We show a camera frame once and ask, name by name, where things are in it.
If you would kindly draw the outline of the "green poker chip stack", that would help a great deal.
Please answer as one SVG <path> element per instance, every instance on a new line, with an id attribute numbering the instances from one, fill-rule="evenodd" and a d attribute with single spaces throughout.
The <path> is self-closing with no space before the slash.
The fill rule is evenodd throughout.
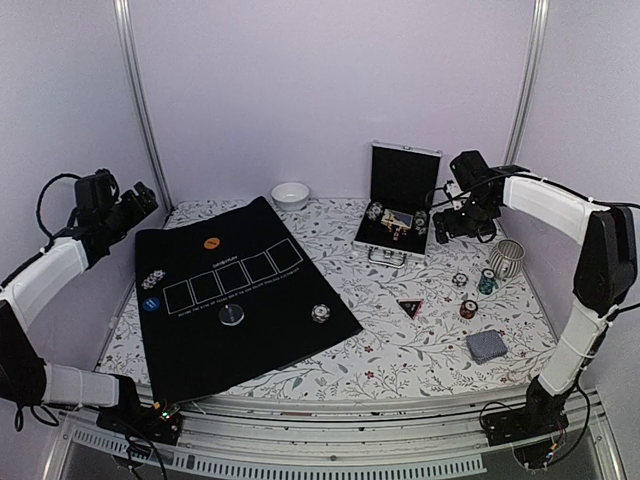
<path id="1" fill-rule="evenodd" d="M 498 288 L 495 272 L 490 268 L 481 271 L 477 289 L 483 295 L 491 295 Z"/>

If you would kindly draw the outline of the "orange round button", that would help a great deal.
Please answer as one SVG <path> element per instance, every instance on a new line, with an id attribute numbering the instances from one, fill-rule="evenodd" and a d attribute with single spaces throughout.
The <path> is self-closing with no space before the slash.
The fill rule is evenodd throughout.
<path id="1" fill-rule="evenodd" d="M 210 237 L 203 242 L 203 247 L 207 250 L 214 250 L 219 247 L 221 241 L 217 237 Z"/>

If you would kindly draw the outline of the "red poker chip stack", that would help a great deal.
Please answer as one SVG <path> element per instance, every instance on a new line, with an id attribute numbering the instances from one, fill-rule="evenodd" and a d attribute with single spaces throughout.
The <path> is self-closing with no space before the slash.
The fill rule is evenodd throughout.
<path id="1" fill-rule="evenodd" d="M 462 318 L 472 319 L 478 311 L 478 304 L 474 300 L 463 301 L 460 305 L 459 314 Z"/>

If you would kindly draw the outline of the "blue round button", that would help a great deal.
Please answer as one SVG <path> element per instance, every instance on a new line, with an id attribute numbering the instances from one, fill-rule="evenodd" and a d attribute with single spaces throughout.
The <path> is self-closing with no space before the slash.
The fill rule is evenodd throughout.
<path id="1" fill-rule="evenodd" d="M 142 309 L 145 312 L 155 312 L 160 306 L 161 301 L 157 297 L 149 297 L 142 302 Z"/>

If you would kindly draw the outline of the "blue playing card deck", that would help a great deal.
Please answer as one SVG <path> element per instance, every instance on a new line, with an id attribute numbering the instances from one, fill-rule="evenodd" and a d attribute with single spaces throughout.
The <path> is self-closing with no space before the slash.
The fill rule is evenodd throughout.
<path id="1" fill-rule="evenodd" d="M 505 356 L 507 346 L 496 330 L 486 330 L 466 337 L 466 344 L 471 358 L 477 364 Z"/>

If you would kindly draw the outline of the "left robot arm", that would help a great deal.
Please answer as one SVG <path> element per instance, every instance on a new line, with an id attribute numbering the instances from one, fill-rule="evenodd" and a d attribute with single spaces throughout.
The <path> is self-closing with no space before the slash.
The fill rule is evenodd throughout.
<path id="1" fill-rule="evenodd" d="M 131 378 L 50 364 L 28 338 L 42 310 L 158 207 L 149 187 L 138 182 L 121 191 L 107 169 L 70 178 L 75 206 L 66 225 L 56 233 L 42 226 L 45 246 L 1 283 L 1 397 L 18 410 L 48 405 L 109 409 L 126 433 L 138 434 L 148 426 L 149 415 Z"/>

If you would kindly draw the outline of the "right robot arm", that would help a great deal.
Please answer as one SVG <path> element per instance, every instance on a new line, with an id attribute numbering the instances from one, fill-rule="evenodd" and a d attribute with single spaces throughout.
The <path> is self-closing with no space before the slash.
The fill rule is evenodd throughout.
<path id="1" fill-rule="evenodd" d="M 476 151 L 450 163 L 460 191 L 433 217 L 440 244 L 494 235 L 502 209 L 527 214 L 573 239 L 580 256 L 569 319 L 549 362 L 529 385 L 517 427 L 537 436 L 559 415 L 638 276 L 633 205 L 597 201 L 517 165 L 490 167 Z"/>

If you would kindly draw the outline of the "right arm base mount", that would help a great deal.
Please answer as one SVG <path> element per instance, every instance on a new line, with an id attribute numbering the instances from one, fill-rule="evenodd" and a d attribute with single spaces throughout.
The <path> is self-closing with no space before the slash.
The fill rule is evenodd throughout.
<path id="1" fill-rule="evenodd" d="M 551 464 L 569 426 L 564 412 L 540 419 L 529 414 L 525 407 L 512 408 L 497 401 L 487 403 L 478 420 L 490 446 L 545 437 L 543 441 L 513 449 L 516 461 L 527 470 L 544 469 Z"/>

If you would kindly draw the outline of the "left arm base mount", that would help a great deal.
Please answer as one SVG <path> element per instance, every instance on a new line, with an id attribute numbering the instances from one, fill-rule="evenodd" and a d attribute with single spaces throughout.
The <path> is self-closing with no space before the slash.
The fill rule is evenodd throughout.
<path id="1" fill-rule="evenodd" d="M 124 436 L 170 446 L 178 444 L 182 416 L 158 404 L 145 406 L 137 397 L 122 397 L 112 407 L 100 407 L 98 427 Z"/>

